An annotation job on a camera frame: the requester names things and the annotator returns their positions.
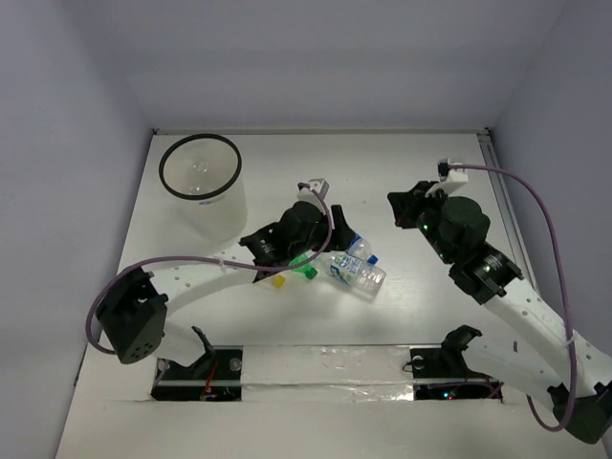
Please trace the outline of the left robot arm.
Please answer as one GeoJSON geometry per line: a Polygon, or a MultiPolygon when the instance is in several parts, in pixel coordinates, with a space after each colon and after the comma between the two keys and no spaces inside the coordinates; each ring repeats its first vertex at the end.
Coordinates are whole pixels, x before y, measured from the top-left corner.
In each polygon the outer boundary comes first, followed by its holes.
{"type": "Polygon", "coordinates": [[[216,361],[214,347],[198,326],[172,322],[174,313],[228,288],[264,280],[307,251],[344,251],[355,237],[341,206],[325,211],[298,201],[279,221],[215,256],[160,270],[126,269],[105,288],[90,316],[110,342],[107,353],[121,363],[153,357],[166,361],[166,375],[202,380],[216,361]]]}

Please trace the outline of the small blue label bottle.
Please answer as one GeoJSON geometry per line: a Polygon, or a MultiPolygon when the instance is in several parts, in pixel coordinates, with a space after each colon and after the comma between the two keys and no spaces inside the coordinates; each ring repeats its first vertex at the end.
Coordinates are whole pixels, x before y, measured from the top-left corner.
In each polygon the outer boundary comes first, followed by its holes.
{"type": "Polygon", "coordinates": [[[379,261],[372,250],[371,244],[359,234],[355,235],[345,252],[371,265],[376,265],[379,261]]]}

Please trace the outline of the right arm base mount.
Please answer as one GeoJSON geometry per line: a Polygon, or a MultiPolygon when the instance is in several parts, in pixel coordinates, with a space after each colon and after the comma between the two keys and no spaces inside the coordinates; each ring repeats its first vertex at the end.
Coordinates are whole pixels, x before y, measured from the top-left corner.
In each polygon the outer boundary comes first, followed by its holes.
{"type": "Polygon", "coordinates": [[[437,346],[411,348],[402,371],[416,382],[416,400],[502,402],[503,383],[470,369],[464,359],[469,344],[481,336],[476,328],[461,325],[450,331],[437,346]]]}

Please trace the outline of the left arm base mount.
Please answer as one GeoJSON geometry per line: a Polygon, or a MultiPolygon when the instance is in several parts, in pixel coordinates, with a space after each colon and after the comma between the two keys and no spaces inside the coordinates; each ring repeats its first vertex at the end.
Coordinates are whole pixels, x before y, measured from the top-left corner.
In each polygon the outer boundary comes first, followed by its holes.
{"type": "Polygon", "coordinates": [[[215,347],[200,328],[191,329],[204,354],[190,366],[158,360],[151,398],[158,402],[240,402],[243,347],[215,347]]]}

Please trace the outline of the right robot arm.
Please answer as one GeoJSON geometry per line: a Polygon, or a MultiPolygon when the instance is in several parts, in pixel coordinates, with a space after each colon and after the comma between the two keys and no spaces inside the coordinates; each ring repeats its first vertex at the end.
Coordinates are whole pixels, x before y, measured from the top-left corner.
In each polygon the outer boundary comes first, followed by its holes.
{"type": "Polygon", "coordinates": [[[486,342],[468,325],[449,332],[440,363],[452,375],[486,373],[549,409],[568,431],[596,444],[611,427],[611,358],[564,323],[502,251],[487,243],[489,217],[438,182],[387,195],[395,224],[419,230],[458,289],[506,322],[537,353],[521,356],[486,342]]]}

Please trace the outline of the large clear plastic bottle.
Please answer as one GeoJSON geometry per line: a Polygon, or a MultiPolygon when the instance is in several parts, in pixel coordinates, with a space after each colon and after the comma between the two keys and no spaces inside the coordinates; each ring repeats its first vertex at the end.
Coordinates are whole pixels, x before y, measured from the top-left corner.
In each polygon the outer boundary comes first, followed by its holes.
{"type": "Polygon", "coordinates": [[[194,158],[186,172],[186,191],[189,195],[204,195],[211,192],[211,176],[206,158],[194,158]]]}

